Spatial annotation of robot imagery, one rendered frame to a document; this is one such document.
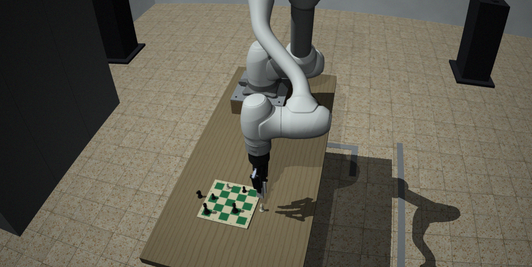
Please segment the green and cream chessboard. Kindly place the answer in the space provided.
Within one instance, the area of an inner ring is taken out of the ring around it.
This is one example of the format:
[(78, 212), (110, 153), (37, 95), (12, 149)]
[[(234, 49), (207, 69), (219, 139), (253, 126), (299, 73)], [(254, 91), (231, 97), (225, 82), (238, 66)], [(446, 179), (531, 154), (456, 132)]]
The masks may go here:
[[(228, 183), (229, 189), (226, 189), (226, 183)], [(242, 193), (243, 187), (245, 187), (246, 193)], [(214, 193), (215, 200), (212, 200), (212, 193)], [(207, 203), (210, 214), (204, 214), (205, 209), (202, 205), (197, 218), (247, 229), (258, 200), (254, 187), (215, 180), (204, 201)], [(232, 212), (233, 203), (236, 204), (238, 210), (236, 214)]]

